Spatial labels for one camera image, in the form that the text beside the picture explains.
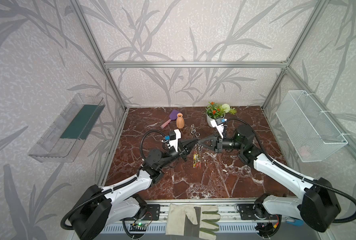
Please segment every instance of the small vase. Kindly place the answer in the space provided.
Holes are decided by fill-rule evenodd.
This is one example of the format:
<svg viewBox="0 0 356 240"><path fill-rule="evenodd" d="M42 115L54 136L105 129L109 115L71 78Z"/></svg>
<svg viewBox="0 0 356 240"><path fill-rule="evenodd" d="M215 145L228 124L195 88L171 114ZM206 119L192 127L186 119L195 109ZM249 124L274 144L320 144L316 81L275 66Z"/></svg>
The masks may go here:
<svg viewBox="0 0 356 240"><path fill-rule="evenodd" d="M207 113L206 113L206 119L207 119L207 124L209 124L209 126L212 127L210 122L211 122L211 120L213 120L213 118L210 118L209 115L207 115Z"/></svg>
<svg viewBox="0 0 356 240"><path fill-rule="evenodd" d="M183 114L182 113L178 113L177 114L177 127L179 129L183 128L185 126L185 121L183 120Z"/></svg>

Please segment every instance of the black cable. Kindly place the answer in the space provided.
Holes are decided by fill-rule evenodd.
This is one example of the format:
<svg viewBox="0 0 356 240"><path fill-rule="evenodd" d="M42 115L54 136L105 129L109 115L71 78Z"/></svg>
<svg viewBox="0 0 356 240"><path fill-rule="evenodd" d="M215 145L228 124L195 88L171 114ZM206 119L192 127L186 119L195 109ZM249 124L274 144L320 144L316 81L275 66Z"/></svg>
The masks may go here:
<svg viewBox="0 0 356 240"><path fill-rule="evenodd" d="M162 148L167 151L170 150L169 147L166 146L166 142L162 143Z"/></svg>
<svg viewBox="0 0 356 240"><path fill-rule="evenodd" d="M239 118L229 118L226 122L228 122L229 120L238 120L238 121L241 121L241 122L243 122L244 124L248 125L249 127L251 127L247 122L245 122L245 121L243 121L243 120L241 120L241 119L239 119ZM253 133L254 133L254 135L255 135L255 138L257 139L258 145L259 145L259 147L261 148L263 154L265 154L265 156L266 156L275 166L279 167L280 169L284 170L285 172L287 172L287 173L289 173L289 174L291 174L291 175L293 175L293 176L295 176L295 177L297 177L297 178L299 178L299 179L302 179L302 180L305 181L305 182L308 182L308 183L310 183L310 184L313 184L313 185L322 187L322 188L324 188L324 189L327 189L327 190L329 190L329 191L332 191L332 192L334 192L334 193L336 193L336 194L339 194L339 195L341 195L341 196L347 198L348 200L352 201L353 204L354 204L355 207L356 207L356 199L353 198L352 196L348 195L347 193L344 193L344 192L342 192L342 191L340 191L340 190L338 190L338 189L335 189L335 188L333 188L333 187L329 187L329 186L325 186L325 185L323 185L323 184L320 184L320 183L318 183L317 180L310 180L310 179L308 179L308 178L303 178L303 176L301 176L301 175L299 175L299 174L297 174L297 173L291 171L290 169L288 169L288 168L286 168L286 167L280 165L277 161L274 161L274 159L272 159L272 157L267 154L265 148L264 148L263 145L262 145L262 142L261 142L261 141L259 140L259 138L258 138L257 132L255 132L255 130L254 130L252 127L251 127L251 129L252 129L252 131L253 131ZM333 223L346 223L346 222L351 222L351 221L353 221L353 220L355 220L355 219L356 219L356 209L355 209L354 214L352 214L351 216L346 217L346 218L341 218L341 219L335 219L335 220L333 221Z"/></svg>
<svg viewBox="0 0 356 240"><path fill-rule="evenodd" d="M101 193L98 193L97 195L91 197L90 199L82 202L81 204L73 207L68 213L65 214L65 216L62 218L62 220L60 221L60 227L65 229L65 230L74 230L73 226L69 226L66 224L66 219L68 219L69 217L71 217L71 215L73 215L75 213L76 210L78 210L79 208L83 207L84 205L88 204L88 203L91 203L92 201L94 201L95 199L105 195L105 194L108 194L108 193L111 193L115 190L118 190L122 187L125 187L127 185L129 185L130 183L134 182L135 180L137 179L137 177L134 177L132 180L128 181L128 182L125 182L121 185L118 185L116 187L114 187L113 189L108 189L104 192L101 192Z"/></svg>
<svg viewBox="0 0 356 240"><path fill-rule="evenodd" d="M223 124L223 138L227 137L227 122Z"/></svg>
<svg viewBox="0 0 356 240"><path fill-rule="evenodd" d="M165 134L164 134L163 132L159 131L159 130L153 129L153 130L147 131L147 132L143 135L142 140L141 140L141 142L140 142L140 144L139 144L139 152L141 153L141 157L142 157L143 159L146 159L145 155L143 154L143 141L144 141L144 139L147 137L147 135L149 135L149 134L152 133L152 132L157 132L157 133L161 134L163 137L165 137Z"/></svg>
<svg viewBox="0 0 356 240"><path fill-rule="evenodd" d="M126 227L126 223L124 222L124 219L122 219L122 224L123 224L124 232L127 234L127 236L131 237L132 239L139 239L139 238L143 237L144 233L140 237L135 237L135 234L131 235L129 230Z"/></svg>

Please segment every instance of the clear plastic shelf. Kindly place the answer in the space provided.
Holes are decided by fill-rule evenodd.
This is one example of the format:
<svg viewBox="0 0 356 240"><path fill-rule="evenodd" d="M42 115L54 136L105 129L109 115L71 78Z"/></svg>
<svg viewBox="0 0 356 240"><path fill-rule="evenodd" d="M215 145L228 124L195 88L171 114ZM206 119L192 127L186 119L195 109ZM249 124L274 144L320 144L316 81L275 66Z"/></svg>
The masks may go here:
<svg viewBox="0 0 356 240"><path fill-rule="evenodd" d="M73 162L104 106L103 97L76 94L28 155L40 162Z"/></svg>

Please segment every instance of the pink handle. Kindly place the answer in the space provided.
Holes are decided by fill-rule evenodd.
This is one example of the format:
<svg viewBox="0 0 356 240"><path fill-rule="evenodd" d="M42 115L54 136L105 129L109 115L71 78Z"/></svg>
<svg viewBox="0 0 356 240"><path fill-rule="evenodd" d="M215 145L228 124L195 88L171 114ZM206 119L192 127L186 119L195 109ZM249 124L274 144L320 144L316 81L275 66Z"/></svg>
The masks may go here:
<svg viewBox="0 0 356 240"><path fill-rule="evenodd" d="M164 124L161 125L161 128L164 129L167 124L169 124L171 122L171 119L167 120Z"/></svg>

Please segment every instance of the potted plant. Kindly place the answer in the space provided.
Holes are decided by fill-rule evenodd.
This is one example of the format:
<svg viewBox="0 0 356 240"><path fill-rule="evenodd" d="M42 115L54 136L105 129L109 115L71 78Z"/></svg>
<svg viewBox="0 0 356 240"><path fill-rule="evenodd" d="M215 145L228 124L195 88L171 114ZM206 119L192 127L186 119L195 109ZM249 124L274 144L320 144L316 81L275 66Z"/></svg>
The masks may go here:
<svg viewBox="0 0 356 240"><path fill-rule="evenodd" d="M237 110L235 108L230 108L230 105L227 103L224 103L222 105L219 105L218 103L214 102L209 102L209 105L206 107L206 118L207 118L207 124L211 127L211 120L215 118L224 118L226 113L231 113L232 115L235 115L237 113Z"/></svg>

